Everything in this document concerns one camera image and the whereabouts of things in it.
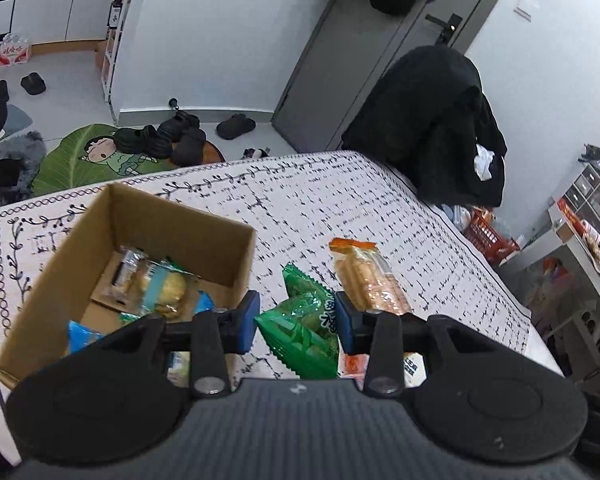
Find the brown cardboard box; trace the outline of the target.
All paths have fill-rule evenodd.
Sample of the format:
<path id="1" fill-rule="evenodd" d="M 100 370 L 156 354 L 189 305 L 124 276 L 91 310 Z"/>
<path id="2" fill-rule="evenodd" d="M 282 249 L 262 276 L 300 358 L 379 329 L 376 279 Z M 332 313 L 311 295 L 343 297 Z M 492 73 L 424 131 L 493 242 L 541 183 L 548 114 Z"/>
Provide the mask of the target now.
<path id="1" fill-rule="evenodd" d="M 1 383 L 14 388 L 66 356 L 72 322 L 107 335 L 124 314 L 188 321 L 202 296 L 236 309 L 256 240 L 248 224 L 106 185 L 34 282 L 2 345 Z"/>

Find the clear brown snack packet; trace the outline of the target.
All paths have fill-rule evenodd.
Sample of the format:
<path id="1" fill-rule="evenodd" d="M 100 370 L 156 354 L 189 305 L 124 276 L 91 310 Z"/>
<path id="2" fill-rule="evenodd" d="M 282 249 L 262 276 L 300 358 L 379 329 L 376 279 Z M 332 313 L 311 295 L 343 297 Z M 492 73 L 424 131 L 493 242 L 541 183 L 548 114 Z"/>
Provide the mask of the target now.
<path id="1" fill-rule="evenodd" d="M 148 255 L 141 249 L 121 246 L 114 252 L 94 289 L 94 298 L 114 309 L 126 308 L 135 300 L 136 279 Z"/>

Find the blue white snack packet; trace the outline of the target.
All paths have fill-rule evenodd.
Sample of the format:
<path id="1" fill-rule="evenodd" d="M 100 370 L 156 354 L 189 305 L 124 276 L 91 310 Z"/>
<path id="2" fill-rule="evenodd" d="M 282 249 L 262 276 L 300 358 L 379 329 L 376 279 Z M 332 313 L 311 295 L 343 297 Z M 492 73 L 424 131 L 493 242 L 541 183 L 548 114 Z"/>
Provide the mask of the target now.
<path id="1" fill-rule="evenodd" d="M 70 321 L 68 323 L 68 341 L 69 351 L 76 353 L 81 351 L 89 344 L 102 338 L 102 334 L 97 330 L 92 330 L 78 322 Z"/>

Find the black slipper on floor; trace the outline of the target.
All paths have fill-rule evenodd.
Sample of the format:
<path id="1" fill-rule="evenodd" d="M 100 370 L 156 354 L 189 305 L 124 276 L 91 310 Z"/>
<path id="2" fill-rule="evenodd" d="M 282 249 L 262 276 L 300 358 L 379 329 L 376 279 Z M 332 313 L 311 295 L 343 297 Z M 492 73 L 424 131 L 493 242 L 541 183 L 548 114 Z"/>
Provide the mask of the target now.
<path id="1" fill-rule="evenodd" d="M 46 91 L 46 83 L 38 73 L 30 73 L 20 81 L 20 86 L 29 96 L 39 96 Z"/>

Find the red white bottle pack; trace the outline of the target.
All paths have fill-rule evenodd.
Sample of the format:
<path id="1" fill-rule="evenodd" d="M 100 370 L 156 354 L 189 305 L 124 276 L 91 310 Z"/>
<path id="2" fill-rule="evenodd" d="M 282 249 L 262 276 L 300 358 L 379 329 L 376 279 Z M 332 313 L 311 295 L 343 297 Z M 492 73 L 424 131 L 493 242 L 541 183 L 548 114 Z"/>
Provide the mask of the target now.
<path id="1" fill-rule="evenodd" d="M 27 36 L 10 32 L 5 35 L 0 45 L 0 64 L 13 66 L 29 62 L 31 43 Z"/>

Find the cream Runfu cake packet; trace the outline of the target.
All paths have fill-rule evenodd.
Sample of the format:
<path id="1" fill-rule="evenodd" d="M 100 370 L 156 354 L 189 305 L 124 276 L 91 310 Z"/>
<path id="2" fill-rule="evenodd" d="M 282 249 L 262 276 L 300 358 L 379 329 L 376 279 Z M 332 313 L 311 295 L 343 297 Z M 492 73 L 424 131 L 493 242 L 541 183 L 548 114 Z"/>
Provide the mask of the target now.
<path id="1" fill-rule="evenodd" d="M 166 378 L 178 388 L 187 388 L 189 385 L 189 351 L 175 351 L 169 356 L 169 365 Z"/>

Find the red plastic basket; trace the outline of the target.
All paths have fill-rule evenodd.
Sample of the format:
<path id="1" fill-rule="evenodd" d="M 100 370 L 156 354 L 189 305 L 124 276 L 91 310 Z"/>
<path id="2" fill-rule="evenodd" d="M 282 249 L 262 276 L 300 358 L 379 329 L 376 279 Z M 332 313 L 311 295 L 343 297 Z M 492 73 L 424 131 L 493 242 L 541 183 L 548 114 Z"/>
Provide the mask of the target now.
<path id="1" fill-rule="evenodd" d="M 490 221 L 493 219 L 494 215 L 490 211 L 474 208 L 463 234 L 483 255 L 486 262 L 492 268 L 496 268 L 508 257 L 518 252 L 519 246 L 512 238 L 506 238 L 494 226 L 491 226 Z"/>

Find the patterned white bed cover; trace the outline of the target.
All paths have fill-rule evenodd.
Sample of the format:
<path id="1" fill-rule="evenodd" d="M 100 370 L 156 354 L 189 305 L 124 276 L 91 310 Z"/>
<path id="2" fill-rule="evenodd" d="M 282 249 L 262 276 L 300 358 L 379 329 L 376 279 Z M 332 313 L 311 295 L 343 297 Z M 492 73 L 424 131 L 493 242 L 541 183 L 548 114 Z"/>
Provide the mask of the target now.
<path id="1" fill-rule="evenodd" d="M 338 284 L 328 245 L 375 243 L 413 311 L 452 316 L 555 368 L 524 308 L 439 208 L 422 203 L 400 172 L 353 152 L 290 155 L 148 174 L 131 185 L 165 200 L 244 222 L 257 233 L 249 285 L 263 309 L 282 300 L 293 263 L 329 288 Z M 45 263 L 98 193 L 84 185 L 0 207 L 0 353 Z M 0 450 L 18 452 L 5 424 Z"/>

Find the black slipper near door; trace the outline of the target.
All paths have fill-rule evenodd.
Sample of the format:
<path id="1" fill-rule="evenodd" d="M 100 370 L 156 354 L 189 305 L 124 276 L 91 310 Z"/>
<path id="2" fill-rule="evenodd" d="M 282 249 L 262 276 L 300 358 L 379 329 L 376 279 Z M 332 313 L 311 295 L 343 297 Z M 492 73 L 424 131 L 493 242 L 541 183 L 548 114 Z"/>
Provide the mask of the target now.
<path id="1" fill-rule="evenodd" d="M 238 136 L 250 133 L 257 123 L 245 114 L 234 114 L 216 126 L 216 134 L 223 140 L 235 140 Z"/>

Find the green leaf cartoon rug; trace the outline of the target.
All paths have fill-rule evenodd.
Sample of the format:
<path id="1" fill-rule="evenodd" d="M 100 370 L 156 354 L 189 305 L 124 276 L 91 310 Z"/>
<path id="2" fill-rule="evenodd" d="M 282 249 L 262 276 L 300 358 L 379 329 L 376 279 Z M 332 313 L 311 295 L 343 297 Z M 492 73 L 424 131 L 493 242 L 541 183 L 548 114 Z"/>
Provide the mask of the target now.
<path id="1" fill-rule="evenodd" d="M 110 125 L 91 124 L 68 134 L 41 162 L 32 183 L 33 195 L 175 169 L 169 159 L 119 152 L 115 131 Z"/>

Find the white desk with clutter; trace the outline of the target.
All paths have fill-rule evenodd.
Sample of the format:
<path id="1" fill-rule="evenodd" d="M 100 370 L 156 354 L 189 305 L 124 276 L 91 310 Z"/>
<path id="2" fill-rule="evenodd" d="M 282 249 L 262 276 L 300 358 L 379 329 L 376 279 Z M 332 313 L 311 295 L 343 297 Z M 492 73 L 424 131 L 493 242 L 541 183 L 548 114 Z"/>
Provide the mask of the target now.
<path id="1" fill-rule="evenodd" d="M 581 170 L 550 199 L 550 226 L 498 268 L 515 276 L 566 248 L 600 298 L 600 148 L 588 144 L 578 158 Z"/>

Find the green yellow cookie packet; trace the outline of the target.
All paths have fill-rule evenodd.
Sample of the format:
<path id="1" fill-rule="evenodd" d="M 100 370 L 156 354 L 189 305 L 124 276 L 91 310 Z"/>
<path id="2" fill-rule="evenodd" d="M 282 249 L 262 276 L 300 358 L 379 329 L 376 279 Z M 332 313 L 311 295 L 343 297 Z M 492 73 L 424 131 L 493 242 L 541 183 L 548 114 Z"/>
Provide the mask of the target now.
<path id="1" fill-rule="evenodd" d="M 136 293 L 135 314 L 160 314 L 167 320 L 181 321 L 190 315 L 198 296 L 199 276 L 170 260 L 146 259 L 138 268 L 133 282 Z"/>

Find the dark green snack packet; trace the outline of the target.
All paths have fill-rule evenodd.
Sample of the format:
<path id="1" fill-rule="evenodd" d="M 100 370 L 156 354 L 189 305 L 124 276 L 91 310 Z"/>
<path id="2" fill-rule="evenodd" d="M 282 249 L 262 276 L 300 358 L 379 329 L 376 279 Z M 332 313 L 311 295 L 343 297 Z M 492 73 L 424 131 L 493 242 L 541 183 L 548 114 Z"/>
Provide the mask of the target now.
<path id="1" fill-rule="evenodd" d="M 302 379 L 338 377 L 334 294 L 294 264 L 283 267 L 288 298 L 256 317 L 268 348 Z"/>

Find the pink orange snack packet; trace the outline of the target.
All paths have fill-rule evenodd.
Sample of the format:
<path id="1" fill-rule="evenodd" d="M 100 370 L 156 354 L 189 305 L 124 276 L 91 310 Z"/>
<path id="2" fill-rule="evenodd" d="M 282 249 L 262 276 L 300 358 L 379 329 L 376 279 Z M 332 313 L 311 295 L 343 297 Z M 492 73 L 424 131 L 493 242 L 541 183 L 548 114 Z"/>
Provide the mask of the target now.
<path id="1" fill-rule="evenodd" d="M 367 363 L 367 354 L 349 356 L 347 353 L 341 352 L 338 356 L 338 376 L 340 378 L 364 380 Z"/>

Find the light green snack packet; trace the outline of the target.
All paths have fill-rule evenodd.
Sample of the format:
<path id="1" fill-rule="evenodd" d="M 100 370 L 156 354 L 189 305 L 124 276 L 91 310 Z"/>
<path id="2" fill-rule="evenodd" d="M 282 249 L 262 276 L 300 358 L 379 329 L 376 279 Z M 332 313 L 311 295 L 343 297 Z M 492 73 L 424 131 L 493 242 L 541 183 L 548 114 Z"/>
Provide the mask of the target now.
<path id="1" fill-rule="evenodd" d="M 141 318 L 146 318 L 146 316 L 148 316 L 148 313 L 134 314 L 129 312 L 121 312 L 119 315 L 119 321 L 122 326 L 125 326 L 134 323 Z"/>

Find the grey door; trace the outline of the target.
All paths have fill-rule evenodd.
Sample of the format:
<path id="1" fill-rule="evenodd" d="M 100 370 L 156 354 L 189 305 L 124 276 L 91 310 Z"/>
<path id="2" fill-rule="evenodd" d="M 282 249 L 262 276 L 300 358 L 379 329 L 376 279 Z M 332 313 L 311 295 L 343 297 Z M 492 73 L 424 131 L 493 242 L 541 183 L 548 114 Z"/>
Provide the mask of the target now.
<path id="1" fill-rule="evenodd" d="M 332 0 L 302 52 L 272 119 L 299 153 L 336 150 L 370 90 L 402 55 L 435 44 L 441 28 L 427 14 L 463 18 L 449 47 L 467 52 L 498 0 L 418 0 L 390 18 L 368 0 Z"/>

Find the black spray bottle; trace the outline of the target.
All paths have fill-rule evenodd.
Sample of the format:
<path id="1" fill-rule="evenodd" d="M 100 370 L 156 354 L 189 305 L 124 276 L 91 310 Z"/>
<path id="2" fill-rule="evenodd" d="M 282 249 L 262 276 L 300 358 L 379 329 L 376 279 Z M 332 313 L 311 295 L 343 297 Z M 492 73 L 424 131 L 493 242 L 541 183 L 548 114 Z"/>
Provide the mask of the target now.
<path id="1" fill-rule="evenodd" d="M 116 29 L 120 22 L 124 0 L 112 0 L 109 7 L 107 27 Z"/>

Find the grey fluffy rug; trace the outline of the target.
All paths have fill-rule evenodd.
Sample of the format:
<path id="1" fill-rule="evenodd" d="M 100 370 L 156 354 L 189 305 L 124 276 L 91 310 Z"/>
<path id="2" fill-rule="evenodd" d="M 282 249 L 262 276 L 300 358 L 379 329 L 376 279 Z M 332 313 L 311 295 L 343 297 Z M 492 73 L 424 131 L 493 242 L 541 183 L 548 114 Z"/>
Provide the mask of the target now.
<path id="1" fill-rule="evenodd" d="M 0 207 L 33 196 L 33 180 L 45 156 L 45 142 L 37 131 L 0 142 Z"/>

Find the pile of black shoes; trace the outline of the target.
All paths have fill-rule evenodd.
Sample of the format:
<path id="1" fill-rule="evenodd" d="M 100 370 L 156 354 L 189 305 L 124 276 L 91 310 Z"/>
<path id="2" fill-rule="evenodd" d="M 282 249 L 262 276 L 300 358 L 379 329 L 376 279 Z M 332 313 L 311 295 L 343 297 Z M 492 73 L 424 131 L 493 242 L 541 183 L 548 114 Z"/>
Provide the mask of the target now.
<path id="1" fill-rule="evenodd" d="M 120 128 L 114 133 L 114 145 L 120 152 L 169 159 L 178 167 L 201 165 L 206 143 L 199 118 L 186 112 L 176 112 L 158 127 Z"/>

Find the blue candy packet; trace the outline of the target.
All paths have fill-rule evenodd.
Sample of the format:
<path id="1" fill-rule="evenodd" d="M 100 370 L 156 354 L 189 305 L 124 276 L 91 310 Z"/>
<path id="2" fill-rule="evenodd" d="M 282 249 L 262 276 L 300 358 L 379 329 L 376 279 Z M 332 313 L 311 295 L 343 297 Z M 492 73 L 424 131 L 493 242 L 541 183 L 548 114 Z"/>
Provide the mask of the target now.
<path id="1" fill-rule="evenodd" d="M 214 309 L 214 302 L 208 292 L 201 290 L 198 295 L 196 306 L 194 307 L 194 315 L 209 312 Z"/>

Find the black jacket on chair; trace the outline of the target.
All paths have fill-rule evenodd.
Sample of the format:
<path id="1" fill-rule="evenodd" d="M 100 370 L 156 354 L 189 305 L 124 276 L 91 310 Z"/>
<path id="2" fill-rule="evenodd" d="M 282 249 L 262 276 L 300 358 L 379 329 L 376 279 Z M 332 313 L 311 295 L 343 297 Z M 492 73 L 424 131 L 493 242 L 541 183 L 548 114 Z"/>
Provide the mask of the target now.
<path id="1" fill-rule="evenodd" d="M 396 61 L 342 134 L 341 147 L 399 170 L 423 202 L 501 206 L 505 138 L 477 67 L 450 47 L 418 47 Z"/>

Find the white black snack packet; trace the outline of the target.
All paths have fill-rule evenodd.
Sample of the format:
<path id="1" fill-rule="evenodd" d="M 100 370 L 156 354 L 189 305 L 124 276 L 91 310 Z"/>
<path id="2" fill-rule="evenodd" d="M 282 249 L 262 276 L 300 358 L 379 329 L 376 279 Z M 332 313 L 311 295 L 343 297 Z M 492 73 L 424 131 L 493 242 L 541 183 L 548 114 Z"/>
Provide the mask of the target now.
<path id="1" fill-rule="evenodd" d="M 405 353 L 403 368 L 407 388 L 419 387 L 427 378 L 424 358 L 419 353 Z"/>

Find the orange cracker packet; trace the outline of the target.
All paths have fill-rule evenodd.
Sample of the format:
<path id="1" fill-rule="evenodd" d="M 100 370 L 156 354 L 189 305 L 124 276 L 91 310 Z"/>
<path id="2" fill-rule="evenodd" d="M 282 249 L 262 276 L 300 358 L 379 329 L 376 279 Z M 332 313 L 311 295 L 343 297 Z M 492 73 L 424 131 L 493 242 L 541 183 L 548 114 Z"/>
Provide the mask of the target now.
<path id="1" fill-rule="evenodd" d="M 329 250 L 342 289 L 356 310 L 395 315 L 411 312 L 401 286 L 375 243 L 334 238 Z"/>

